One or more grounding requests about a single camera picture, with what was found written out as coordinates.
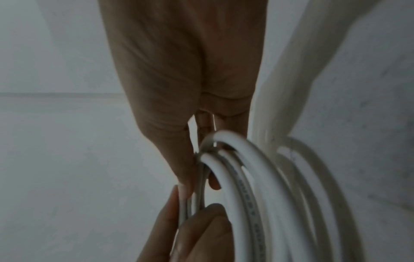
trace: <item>coiled cable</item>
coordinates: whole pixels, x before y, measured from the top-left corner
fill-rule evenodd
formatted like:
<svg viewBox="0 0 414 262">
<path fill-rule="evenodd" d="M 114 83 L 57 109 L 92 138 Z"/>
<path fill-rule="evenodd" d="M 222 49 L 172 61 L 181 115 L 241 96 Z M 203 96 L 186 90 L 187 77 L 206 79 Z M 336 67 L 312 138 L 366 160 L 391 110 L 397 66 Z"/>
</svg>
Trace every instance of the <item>coiled cable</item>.
<svg viewBox="0 0 414 262">
<path fill-rule="evenodd" d="M 225 144 L 233 150 L 217 148 L 215 143 Z M 318 261 L 314 243 L 288 186 L 254 144 L 239 134 L 221 130 L 204 139 L 197 160 L 199 175 L 194 194 L 187 202 L 180 203 L 180 224 L 204 208 L 205 183 L 209 173 L 213 172 L 223 189 L 229 213 L 234 214 L 236 262 Z M 242 167 L 254 177 L 265 196 L 272 246 L 266 246 L 259 208 Z"/>
</svg>

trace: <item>fingernail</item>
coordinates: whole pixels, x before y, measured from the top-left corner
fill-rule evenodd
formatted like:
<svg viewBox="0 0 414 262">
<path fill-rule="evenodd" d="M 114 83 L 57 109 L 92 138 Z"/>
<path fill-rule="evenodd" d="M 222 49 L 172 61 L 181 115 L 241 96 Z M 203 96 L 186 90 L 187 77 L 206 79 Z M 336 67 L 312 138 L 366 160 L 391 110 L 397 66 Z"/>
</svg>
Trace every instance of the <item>fingernail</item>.
<svg viewBox="0 0 414 262">
<path fill-rule="evenodd" d="M 178 198 L 180 200 L 182 199 L 188 199 L 188 187 L 185 184 L 178 183 Z"/>
<path fill-rule="evenodd" d="M 171 256 L 169 257 L 169 262 L 178 262 L 179 256 L 176 249 L 172 252 Z"/>
</svg>

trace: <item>hand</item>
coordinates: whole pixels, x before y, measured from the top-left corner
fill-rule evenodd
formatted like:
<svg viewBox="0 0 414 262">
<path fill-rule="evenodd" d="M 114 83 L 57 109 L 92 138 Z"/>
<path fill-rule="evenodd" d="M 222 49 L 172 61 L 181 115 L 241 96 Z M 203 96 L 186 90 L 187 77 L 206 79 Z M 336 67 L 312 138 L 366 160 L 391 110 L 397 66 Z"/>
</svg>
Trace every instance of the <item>hand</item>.
<svg viewBox="0 0 414 262">
<path fill-rule="evenodd" d="M 247 135 L 267 0 L 99 2 L 138 127 L 178 177 L 180 198 L 187 198 L 197 173 L 189 119 L 195 116 L 199 143 L 214 124 Z M 209 184 L 220 188 L 214 177 Z"/>
<path fill-rule="evenodd" d="M 175 186 L 161 210 L 137 262 L 233 262 L 232 227 L 222 205 L 199 211 L 179 230 L 178 193 Z"/>
</svg>

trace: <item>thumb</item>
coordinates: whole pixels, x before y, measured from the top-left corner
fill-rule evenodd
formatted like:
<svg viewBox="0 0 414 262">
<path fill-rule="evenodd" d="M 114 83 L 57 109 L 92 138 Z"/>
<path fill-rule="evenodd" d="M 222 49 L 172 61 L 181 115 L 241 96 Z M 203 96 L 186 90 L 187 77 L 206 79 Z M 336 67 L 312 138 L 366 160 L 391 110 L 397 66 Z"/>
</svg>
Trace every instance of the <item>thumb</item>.
<svg viewBox="0 0 414 262">
<path fill-rule="evenodd" d="M 137 262 L 165 262 L 169 260 L 178 228 L 178 212 L 178 190 L 177 186 L 174 186 L 167 203 L 158 214 Z"/>
</svg>

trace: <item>skin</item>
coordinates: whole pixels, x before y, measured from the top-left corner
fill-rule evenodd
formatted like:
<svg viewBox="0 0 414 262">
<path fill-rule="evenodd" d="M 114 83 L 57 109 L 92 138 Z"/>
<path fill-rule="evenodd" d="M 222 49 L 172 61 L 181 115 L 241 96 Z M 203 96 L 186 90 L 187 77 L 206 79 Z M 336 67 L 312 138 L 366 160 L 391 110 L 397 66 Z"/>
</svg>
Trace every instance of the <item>skin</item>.
<svg viewBox="0 0 414 262">
<path fill-rule="evenodd" d="M 187 198 L 197 173 L 189 119 L 195 116 L 199 143 L 214 124 L 247 135 L 267 0 L 99 3 L 137 125 L 178 177 L 180 198 Z M 220 188 L 213 176 L 209 184 Z"/>
<path fill-rule="evenodd" d="M 137 262 L 233 262 L 232 227 L 223 206 L 213 204 L 188 219 L 179 229 L 179 200 L 175 186 Z"/>
</svg>

